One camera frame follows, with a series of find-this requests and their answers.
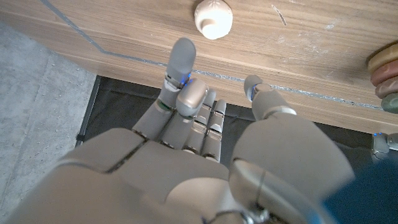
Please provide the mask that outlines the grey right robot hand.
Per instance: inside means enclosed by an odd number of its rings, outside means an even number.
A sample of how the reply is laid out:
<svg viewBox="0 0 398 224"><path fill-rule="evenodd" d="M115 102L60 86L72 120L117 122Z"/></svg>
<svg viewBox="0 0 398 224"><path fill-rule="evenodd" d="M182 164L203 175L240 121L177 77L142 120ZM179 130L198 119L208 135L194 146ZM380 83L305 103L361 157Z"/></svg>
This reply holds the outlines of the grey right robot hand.
<svg viewBox="0 0 398 224"><path fill-rule="evenodd" d="M179 39L159 97L132 129L63 156L8 223L332 223L328 194L354 179L340 149L258 76L244 81L255 120L220 162L226 103L191 78Z"/></svg>

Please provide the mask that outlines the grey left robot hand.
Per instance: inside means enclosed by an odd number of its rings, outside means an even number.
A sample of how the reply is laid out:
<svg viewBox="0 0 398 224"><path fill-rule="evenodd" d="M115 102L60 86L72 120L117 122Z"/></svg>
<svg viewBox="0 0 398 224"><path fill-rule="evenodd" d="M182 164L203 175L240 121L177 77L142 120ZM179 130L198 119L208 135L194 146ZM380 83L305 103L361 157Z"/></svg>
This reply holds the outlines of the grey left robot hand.
<svg viewBox="0 0 398 224"><path fill-rule="evenodd" d="M372 135L371 157L373 163L383 159L397 162L397 133L374 133Z"/></svg>

